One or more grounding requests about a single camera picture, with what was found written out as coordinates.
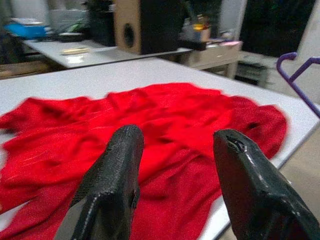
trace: white desk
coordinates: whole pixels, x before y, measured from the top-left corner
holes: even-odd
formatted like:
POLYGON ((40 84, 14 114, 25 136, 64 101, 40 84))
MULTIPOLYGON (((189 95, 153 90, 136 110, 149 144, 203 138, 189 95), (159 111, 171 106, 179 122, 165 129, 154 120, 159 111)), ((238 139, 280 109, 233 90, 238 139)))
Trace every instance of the white desk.
MULTIPOLYGON (((277 105, 282 109, 289 122, 289 129, 282 149, 272 159, 277 168, 289 159, 319 123, 318 118, 299 99, 156 58, 1 80, 0 115, 31 96, 53 99, 90 96, 97 99, 111 91, 128 91, 151 84, 172 82, 189 82, 203 88, 221 89, 227 95, 245 96, 258 104, 277 105)), ((0 135, 0 143, 9 137, 0 135)), ((0 215, 0 225, 13 214, 14 211, 0 215)), ((229 223, 226 207, 220 197, 212 204, 210 217, 199 239, 216 239, 229 223)))
POLYGON ((92 40, 84 40, 80 42, 26 40, 23 43, 67 69, 82 68, 100 64, 111 64, 121 61, 157 56, 180 55, 192 51, 191 49, 181 47, 178 48, 177 51, 138 55, 121 51, 116 46, 103 46, 92 40), (74 48, 89 48, 90 52, 75 55, 61 55, 63 50, 74 48))

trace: floor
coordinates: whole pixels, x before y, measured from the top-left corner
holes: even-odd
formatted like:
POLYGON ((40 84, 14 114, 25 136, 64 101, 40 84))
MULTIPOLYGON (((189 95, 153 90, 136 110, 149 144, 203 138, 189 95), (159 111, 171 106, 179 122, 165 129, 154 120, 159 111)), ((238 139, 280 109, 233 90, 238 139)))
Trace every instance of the floor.
MULTIPOLYGON (((320 127, 281 169, 320 222, 320 127)), ((236 240, 231 227, 220 240, 236 240)))

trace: white table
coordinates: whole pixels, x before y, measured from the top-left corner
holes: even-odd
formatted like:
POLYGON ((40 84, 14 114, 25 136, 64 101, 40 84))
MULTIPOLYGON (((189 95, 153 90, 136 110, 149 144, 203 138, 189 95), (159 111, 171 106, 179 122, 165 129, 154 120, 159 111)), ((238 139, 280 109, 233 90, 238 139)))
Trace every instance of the white table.
MULTIPOLYGON (((241 95, 260 105, 277 105, 282 109, 289 122, 289 129, 281 150, 272 159, 277 168, 289 159, 319 123, 318 118, 299 99, 156 58, 1 80, 0 115, 31 96, 53 99, 90 96, 98 99, 111 91, 128 91, 151 84, 172 82, 188 82, 203 88, 221 89, 226 95, 241 95)), ((0 135, 0 143, 10 137, 0 135)), ((8 223, 15 211, 0 215, 0 224, 8 223)), ((227 209, 220 197, 212 204, 210 217, 199 239, 216 239, 229 224, 227 209)))
POLYGON ((116 46, 107 47, 92 40, 84 40, 80 42, 26 40, 23 41, 23 43, 67 69, 82 68, 100 64, 112 64, 121 61, 157 56, 181 55, 192 51, 191 49, 181 47, 178 48, 177 51, 138 55, 121 51, 116 46), (61 55, 63 50, 75 48, 89 48, 89 52, 75 55, 61 55))

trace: red garment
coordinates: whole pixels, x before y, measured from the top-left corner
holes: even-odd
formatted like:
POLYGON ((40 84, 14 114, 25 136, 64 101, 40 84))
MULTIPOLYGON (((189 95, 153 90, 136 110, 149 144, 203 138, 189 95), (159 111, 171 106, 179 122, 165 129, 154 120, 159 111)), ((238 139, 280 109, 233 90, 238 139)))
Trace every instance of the red garment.
POLYGON ((109 93, 100 100, 28 98, 0 118, 0 128, 16 133, 3 145, 0 213, 29 201, 0 239, 52 239, 84 173, 126 124, 138 125, 145 139, 131 240, 199 236, 221 195, 214 131, 236 129, 271 158, 287 129, 273 106, 188 83, 109 93))

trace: purple hanger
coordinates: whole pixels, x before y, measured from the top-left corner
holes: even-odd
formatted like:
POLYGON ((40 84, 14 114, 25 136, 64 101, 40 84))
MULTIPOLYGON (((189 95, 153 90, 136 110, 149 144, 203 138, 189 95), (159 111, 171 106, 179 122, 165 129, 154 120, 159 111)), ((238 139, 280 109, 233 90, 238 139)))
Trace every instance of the purple hanger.
POLYGON ((279 57, 276 63, 276 69, 279 74, 287 81, 293 90, 302 98, 302 100, 309 106, 309 108, 320 118, 320 110, 313 104, 313 102, 305 95, 305 93, 294 83, 294 81, 308 68, 311 64, 320 64, 320 57, 310 57, 292 76, 288 76, 281 68, 281 63, 284 60, 294 60, 297 57, 296 52, 286 53, 279 57))

